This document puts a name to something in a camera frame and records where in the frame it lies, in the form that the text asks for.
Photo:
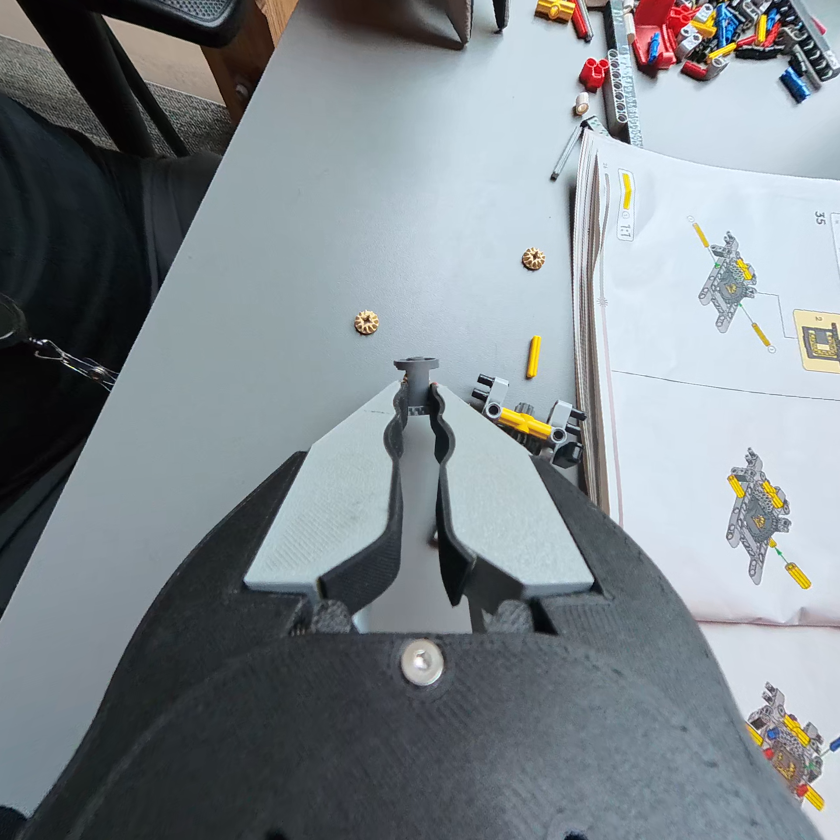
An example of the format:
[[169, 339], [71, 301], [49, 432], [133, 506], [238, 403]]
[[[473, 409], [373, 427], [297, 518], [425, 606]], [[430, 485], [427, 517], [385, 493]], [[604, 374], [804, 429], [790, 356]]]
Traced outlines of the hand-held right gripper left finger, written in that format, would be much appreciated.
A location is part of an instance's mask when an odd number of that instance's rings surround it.
[[256, 592], [336, 601], [356, 614], [401, 563], [404, 383], [389, 384], [316, 441], [245, 573]]

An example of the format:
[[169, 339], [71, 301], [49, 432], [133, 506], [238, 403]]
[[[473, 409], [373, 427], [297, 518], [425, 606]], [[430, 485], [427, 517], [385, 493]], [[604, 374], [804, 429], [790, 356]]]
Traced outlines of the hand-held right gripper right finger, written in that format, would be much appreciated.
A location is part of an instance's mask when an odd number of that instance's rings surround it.
[[569, 486], [550, 464], [446, 386], [429, 387], [439, 464], [437, 541], [452, 605], [485, 632], [504, 602], [589, 599], [595, 577], [550, 494]]

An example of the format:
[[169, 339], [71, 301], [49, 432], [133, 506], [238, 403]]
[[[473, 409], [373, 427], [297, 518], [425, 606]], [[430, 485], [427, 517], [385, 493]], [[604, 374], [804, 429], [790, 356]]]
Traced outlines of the grey lego frame assembly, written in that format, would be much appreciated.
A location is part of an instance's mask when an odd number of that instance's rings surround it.
[[504, 406], [508, 381], [500, 377], [480, 374], [472, 398], [480, 404], [480, 413], [506, 434], [525, 447], [530, 454], [541, 457], [552, 466], [569, 469], [581, 463], [584, 445], [581, 424], [586, 414], [561, 400], [556, 401], [546, 421], [533, 415], [529, 403], [520, 402], [514, 408]]

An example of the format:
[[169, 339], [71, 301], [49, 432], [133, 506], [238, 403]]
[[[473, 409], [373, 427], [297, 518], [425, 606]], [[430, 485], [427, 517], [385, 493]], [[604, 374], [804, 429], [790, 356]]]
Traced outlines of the grey lego differential piece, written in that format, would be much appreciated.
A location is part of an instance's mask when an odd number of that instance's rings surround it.
[[406, 406], [408, 416], [429, 414], [429, 387], [431, 371], [439, 367], [439, 359], [428, 356], [413, 356], [394, 360], [395, 368], [403, 372], [406, 383]]

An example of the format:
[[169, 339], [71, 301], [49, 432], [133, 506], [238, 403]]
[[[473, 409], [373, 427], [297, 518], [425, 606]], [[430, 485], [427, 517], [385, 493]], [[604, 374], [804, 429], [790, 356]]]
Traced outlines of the long grey lego strip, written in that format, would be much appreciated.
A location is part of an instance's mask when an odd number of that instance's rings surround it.
[[621, 1], [608, 1], [605, 6], [605, 38], [608, 50], [609, 49], [618, 49], [619, 46], [627, 44], [630, 49], [630, 56], [632, 60], [632, 67], [633, 67], [633, 77], [635, 83], [635, 76], [634, 76], [634, 59], [632, 55], [631, 46], [627, 40], [627, 27], [624, 22], [624, 6], [623, 2]]

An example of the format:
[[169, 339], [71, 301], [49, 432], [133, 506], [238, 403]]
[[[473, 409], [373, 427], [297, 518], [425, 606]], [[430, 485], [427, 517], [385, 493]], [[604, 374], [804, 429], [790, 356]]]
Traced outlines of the large red lego panel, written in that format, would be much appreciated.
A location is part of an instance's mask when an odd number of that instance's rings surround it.
[[633, 52], [640, 69], [667, 70], [676, 63], [676, 42], [668, 23], [675, 5], [675, 1], [637, 2]]

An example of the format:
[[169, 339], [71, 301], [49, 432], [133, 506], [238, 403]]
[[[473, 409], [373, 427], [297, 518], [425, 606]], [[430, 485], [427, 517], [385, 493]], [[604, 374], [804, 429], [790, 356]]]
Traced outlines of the light grey lego axle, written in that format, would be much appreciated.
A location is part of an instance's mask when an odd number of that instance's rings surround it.
[[583, 125], [579, 124], [579, 125], [575, 126], [570, 138], [566, 141], [566, 143], [563, 146], [563, 149], [562, 149], [557, 161], [555, 162], [555, 164], [552, 168], [552, 171], [551, 171], [551, 174], [550, 174], [551, 182], [556, 182], [558, 180], [558, 178], [560, 177], [560, 175], [562, 174], [562, 172], [564, 170], [564, 167], [566, 166], [568, 160], [571, 157], [571, 154], [572, 154], [572, 152], [575, 148], [575, 145], [578, 143], [578, 141], [581, 138], [581, 134], [582, 134], [583, 130], [584, 130]]

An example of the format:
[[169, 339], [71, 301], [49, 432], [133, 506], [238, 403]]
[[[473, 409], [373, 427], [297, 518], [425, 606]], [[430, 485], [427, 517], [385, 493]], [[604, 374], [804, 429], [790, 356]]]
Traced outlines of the lego instruction booklet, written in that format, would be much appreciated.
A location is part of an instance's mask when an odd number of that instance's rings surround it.
[[586, 133], [575, 366], [590, 493], [706, 626], [751, 734], [838, 838], [838, 182]]

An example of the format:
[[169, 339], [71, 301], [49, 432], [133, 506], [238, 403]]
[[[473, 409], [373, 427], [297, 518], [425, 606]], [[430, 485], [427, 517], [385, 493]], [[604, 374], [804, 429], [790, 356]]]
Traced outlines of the pile of loose lego pieces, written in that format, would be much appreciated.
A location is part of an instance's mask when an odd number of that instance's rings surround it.
[[[637, 2], [623, 2], [633, 58]], [[668, 26], [675, 38], [672, 67], [694, 81], [711, 81], [733, 60], [783, 59], [780, 83], [795, 102], [803, 102], [838, 78], [838, 53], [805, 2], [675, 1]], [[640, 70], [651, 77], [665, 71]]]

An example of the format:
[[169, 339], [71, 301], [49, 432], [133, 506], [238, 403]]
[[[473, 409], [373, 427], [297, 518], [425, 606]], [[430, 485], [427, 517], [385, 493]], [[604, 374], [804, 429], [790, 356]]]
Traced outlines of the wooden table leg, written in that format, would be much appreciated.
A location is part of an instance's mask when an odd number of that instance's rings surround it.
[[234, 39], [225, 47], [202, 47], [232, 124], [238, 126], [297, 1], [248, 1]]

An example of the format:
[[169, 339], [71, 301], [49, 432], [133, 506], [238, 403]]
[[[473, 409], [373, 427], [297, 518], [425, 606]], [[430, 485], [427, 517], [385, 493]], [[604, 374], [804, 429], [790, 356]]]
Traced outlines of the black office chair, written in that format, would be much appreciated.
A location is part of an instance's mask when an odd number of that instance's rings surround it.
[[238, 33], [244, 2], [18, 1], [17, 5], [121, 152], [154, 156], [141, 114], [145, 112], [176, 156], [189, 155], [104, 18], [216, 48], [228, 45]]

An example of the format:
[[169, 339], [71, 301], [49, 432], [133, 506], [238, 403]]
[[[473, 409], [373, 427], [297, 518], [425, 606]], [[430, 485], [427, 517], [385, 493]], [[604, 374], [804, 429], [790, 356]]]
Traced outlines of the black badge reel with clip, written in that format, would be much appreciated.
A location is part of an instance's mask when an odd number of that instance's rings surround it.
[[88, 358], [78, 358], [48, 339], [38, 339], [29, 330], [23, 310], [10, 297], [1, 294], [1, 350], [23, 348], [34, 357], [62, 364], [110, 392], [118, 374]]

